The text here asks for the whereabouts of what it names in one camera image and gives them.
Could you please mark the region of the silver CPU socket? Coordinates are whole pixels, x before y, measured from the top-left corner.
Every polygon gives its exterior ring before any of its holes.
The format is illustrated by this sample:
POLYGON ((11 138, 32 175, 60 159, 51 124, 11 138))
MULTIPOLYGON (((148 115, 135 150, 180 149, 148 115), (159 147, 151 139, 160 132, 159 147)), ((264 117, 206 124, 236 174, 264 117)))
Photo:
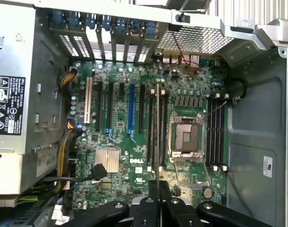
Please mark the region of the silver CPU socket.
POLYGON ((168 126, 168 154, 171 162, 190 159, 198 162, 205 156, 205 121, 202 113, 183 116, 171 113, 168 126))

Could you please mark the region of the blue expansion slot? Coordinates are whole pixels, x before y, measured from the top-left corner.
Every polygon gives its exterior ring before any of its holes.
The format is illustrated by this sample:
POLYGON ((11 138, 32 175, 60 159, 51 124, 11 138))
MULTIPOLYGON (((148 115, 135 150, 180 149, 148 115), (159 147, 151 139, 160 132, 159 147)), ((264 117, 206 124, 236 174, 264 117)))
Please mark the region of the blue expansion slot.
POLYGON ((132 142, 136 143, 134 139, 134 99, 135 99, 135 85, 130 84, 129 90, 129 109, 128 109, 128 128, 127 133, 130 136, 132 142))

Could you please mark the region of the metal socket cover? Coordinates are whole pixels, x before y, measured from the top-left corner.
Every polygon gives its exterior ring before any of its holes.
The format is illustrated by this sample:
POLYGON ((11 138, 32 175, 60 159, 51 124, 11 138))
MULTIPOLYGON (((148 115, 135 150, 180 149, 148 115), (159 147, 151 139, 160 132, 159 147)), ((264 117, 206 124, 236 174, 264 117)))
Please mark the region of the metal socket cover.
POLYGON ((176 157, 173 158, 173 164, 179 186, 200 189, 211 185, 203 158, 176 157))

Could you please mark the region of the thin metal locking lever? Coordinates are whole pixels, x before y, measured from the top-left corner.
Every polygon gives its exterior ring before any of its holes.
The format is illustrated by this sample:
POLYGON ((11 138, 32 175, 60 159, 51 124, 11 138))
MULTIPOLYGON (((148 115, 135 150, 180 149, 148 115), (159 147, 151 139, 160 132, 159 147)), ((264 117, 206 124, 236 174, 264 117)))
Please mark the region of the thin metal locking lever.
POLYGON ((207 118, 207 117, 210 116, 213 112, 215 112, 216 110, 222 108, 222 107, 225 106, 226 104, 227 104, 227 101, 224 101, 220 106, 218 106, 218 107, 212 109, 209 113, 207 113, 207 115, 203 116, 202 119, 207 118))

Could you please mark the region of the open grey PC case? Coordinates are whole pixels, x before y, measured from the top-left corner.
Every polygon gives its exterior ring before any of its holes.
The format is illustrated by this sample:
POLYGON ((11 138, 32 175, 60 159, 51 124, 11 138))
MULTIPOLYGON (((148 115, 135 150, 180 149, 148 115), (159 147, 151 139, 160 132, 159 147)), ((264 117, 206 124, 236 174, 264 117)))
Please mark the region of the open grey PC case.
MULTIPOLYGON (((225 201, 218 203, 272 227, 288 227, 288 19, 284 8, 268 23, 258 24, 236 10, 262 12, 270 2, 254 0, 0 0, 46 12, 48 29, 69 60, 60 78, 64 97, 64 132, 57 144, 56 166, 23 193, 0 195, 0 227, 70 227, 89 210, 71 206, 73 183, 107 176, 102 164, 89 174, 72 176, 72 147, 82 130, 69 125, 70 86, 76 62, 166 64, 187 66, 213 61, 226 67, 225 201), (64 12, 64 30, 53 30, 52 12, 64 12), (83 32, 71 32, 69 12, 81 13, 83 32), (96 29, 85 25, 96 14, 96 29), (102 28, 102 15, 112 17, 111 34, 102 28), (117 34, 116 18, 127 18, 127 33, 117 34), (142 19, 143 38, 131 35, 130 20, 142 19), (154 38, 145 35, 145 20, 156 21, 154 38)), ((189 200, 179 197, 187 205, 189 200)))

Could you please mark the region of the blue card retention clip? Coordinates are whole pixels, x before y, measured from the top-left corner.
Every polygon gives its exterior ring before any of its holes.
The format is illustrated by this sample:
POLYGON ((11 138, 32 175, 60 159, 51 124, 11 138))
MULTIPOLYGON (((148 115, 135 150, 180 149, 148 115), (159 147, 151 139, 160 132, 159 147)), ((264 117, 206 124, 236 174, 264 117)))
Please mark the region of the blue card retention clip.
POLYGON ((117 17, 116 18, 116 30, 117 34, 121 37, 126 36, 127 33, 127 18, 126 17, 117 17))
POLYGON ((52 28, 53 30, 64 30, 66 26, 65 15, 62 10, 53 9, 52 12, 52 28))
POLYGON ((143 20, 132 18, 130 20, 130 31, 131 35, 139 38, 143 38, 143 20))
POLYGON ((96 29, 96 14, 94 13, 87 13, 85 16, 85 25, 89 30, 96 29))
POLYGON ((112 31, 112 17, 109 15, 102 15, 102 28, 111 34, 112 31))
POLYGON ((69 24, 71 32, 83 32, 84 28, 82 25, 81 13, 77 11, 69 12, 69 24))
POLYGON ((156 34, 156 26, 157 22, 156 21, 151 21, 151 20, 145 20, 145 35, 148 38, 154 38, 156 34))

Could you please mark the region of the white expansion slot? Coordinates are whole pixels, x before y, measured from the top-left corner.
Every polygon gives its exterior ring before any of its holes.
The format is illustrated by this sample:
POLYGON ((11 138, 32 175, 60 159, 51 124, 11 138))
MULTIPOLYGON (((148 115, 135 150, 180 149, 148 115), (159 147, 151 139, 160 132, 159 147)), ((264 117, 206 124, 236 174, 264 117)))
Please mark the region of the white expansion slot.
POLYGON ((85 91, 85 106, 84 106, 84 123, 90 123, 91 109, 91 94, 92 94, 92 77, 87 77, 85 91))

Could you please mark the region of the long black expansion slot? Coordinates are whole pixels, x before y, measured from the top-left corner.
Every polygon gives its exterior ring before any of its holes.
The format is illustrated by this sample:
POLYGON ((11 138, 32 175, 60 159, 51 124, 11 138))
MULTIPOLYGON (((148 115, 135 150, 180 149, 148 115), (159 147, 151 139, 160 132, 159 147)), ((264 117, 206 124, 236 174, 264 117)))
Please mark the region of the long black expansion slot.
POLYGON ((140 85, 140 101, 139 101, 139 131, 143 131, 144 127, 144 100, 145 100, 145 85, 140 85))
POLYGON ((110 82, 108 85, 107 129, 111 128, 113 86, 114 86, 114 84, 112 82, 110 82))
POLYGON ((98 93, 97 93, 97 118, 96 118, 96 130, 101 129, 101 118, 102 118, 102 103, 103 103, 103 82, 98 82, 98 93))

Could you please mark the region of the green Dell motherboard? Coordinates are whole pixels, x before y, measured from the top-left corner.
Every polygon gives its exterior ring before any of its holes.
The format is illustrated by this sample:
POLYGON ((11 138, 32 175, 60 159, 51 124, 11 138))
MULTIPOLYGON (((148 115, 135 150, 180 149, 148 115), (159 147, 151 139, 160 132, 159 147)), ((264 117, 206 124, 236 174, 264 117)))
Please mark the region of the green Dell motherboard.
MULTIPOLYGON (((224 81, 228 70, 226 67, 217 66, 213 61, 205 60, 200 65, 187 66, 183 63, 166 64, 154 62, 139 65, 132 63, 114 63, 102 61, 76 62, 72 68, 77 70, 76 79, 70 86, 71 106, 68 114, 69 125, 82 130, 81 136, 72 147, 72 176, 86 177, 90 166, 95 165, 95 152, 100 149, 118 149, 119 172, 108 173, 99 181, 88 180, 73 183, 71 194, 71 206, 75 210, 86 210, 98 207, 112 200, 122 200, 130 203, 134 197, 146 196, 148 194, 148 183, 156 179, 153 164, 153 120, 151 134, 151 166, 147 167, 147 132, 150 91, 155 93, 157 88, 157 170, 159 170, 160 151, 160 90, 163 95, 163 120, 164 120, 164 95, 168 93, 167 111, 167 148, 168 148, 168 126, 171 113, 176 111, 183 116, 193 116, 194 113, 207 115, 208 98, 211 101, 220 100, 224 93, 224 81), (87 77, 92 77, 92 94, 90 123, 84 123, 84 106, 87 77), (98 82, 103 82, 103 103, 101 129, 96 130, 97 118, 97 93, 98 82), (108 85, 112 82, 113 101, 111 114, 111 128, 107 129, 107 107, 108 107, 108 85), (119 96, 119 84, 125 84, 125 94, 119 96), (134 139, 132 142, 128 128, 129 90, 130 84, 135 85, 134 99, 134 139), (144 100, 144 127, 139 131, 139 101, 140 85, 145 85, 144 100)), ((210 151, 212 145, 212 114, 210 115, 210 151)), ((164 126, 162 122, 162 139, 164 126)), ((159 170, 160 179, 168 182, 170 192, 177 197, 182 197, 197 206, 203 201, 214 201, 223 203, 225 201, 225 175, 217 167, 212 170, 212 164, 207 167, 211 178, 211 185, 200 189, 192 189, 179 186, 173 162, 166 155, 167 169, 159 170), (205 199, 203 190, 211 188, 213 197, 205 199)))

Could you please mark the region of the black RAM slot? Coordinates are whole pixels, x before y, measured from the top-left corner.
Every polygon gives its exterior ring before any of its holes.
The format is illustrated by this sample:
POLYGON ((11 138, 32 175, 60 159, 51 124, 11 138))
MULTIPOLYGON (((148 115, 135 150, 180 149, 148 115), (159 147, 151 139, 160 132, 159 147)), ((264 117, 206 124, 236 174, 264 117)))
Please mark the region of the black RAM slot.
POLYGON ((207 115, 206 115, 206 130, 207 130, 207 142, 206 142, 206 166, 209 167, 210 166, 210 111, 211 111, 211 107, 212 107, 212 101, 210 98, 207 99, 208 100, 208 104, 207 104, 207 115))
POLYGON ((154 92, 150 91, 149 95, 149 112, 148 112, 148 132, 147 132, 147 167, 151 166, 151 134, 152 134, 152 108, 154 92))
POLYGON ((168 93, 165 92, 164 95, 164 120, 163 120, 163 126, 164 126, 164 136, 163 136, 163 168, 166 170, 166 155, 167 155, 167 111, 168 111, 168 93))
POLYGON ((227 100, 223 102, 223 107, 221 109, 222 113, 222 146, 221 146, 221 170, 225 173, 227 171, 227 166, 225 164, 225 105, 227 104, 227 100))
POLYGON ((220 150, 221 150, 221 103, 220 100, 217 101, 217 142, 216 142, 216 165, 218 169, 220 169, 220 150))
POLYGON ((153 148, 154 148, 154 154, 153 154, 153 164, 154 164, 154 171, 155 173, 158 172, 157 170, 157 88, 155 88, 155 93, 154 93, 154 106, 153 106, 153 117, 154 117, 154 120, 153 120, 153 148))
MULTIPOLYGON (((216 100, 212 100, 212 107, 213 109, 217 107, 216 100)), ((211 145, 211 164, 212 170, 215 172, 217 171, 216 167, 216 111, 212 113, 212 145, 211 145)))
POLYGON ((159 123, 159 126, 160 126, 160 151, 159 151, 159 170, 162 168, 162 154, 163 154, 163 148, 162 148, 162 142, 163 142, 163 139, 162 139, 162 135, 163 135, 163 132, 162 132, 162 122, 163 122, 163 116, 162 116, 162 112, 163 112, 163 95, 162 95, 162 90, 160 90, 160 97, 159 97, 159 101, 160 101, 160 106, 159 106, 159 112, 160 112, 160 123, 159 123))

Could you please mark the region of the silver finned heat sink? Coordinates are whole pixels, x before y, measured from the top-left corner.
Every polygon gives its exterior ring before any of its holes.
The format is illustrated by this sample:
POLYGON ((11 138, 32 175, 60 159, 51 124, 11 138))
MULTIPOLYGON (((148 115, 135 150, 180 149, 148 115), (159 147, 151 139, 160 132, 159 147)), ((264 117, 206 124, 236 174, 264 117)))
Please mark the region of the silver finned heat sink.
POLYGON ((95 152, 95 164, 102 164, 108 173, 119 172, 118 149, 100 149, 95 152))

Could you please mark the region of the grey power supply unit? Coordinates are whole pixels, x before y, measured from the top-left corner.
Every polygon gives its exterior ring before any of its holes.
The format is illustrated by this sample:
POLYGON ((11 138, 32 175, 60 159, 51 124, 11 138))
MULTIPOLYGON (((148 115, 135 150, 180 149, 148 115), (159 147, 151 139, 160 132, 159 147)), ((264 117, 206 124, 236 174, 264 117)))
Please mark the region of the grey power supply unit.
POLYGON ((21 194, 55 169, 68 70, 45 11, 0 3, 0 195, 21 194))

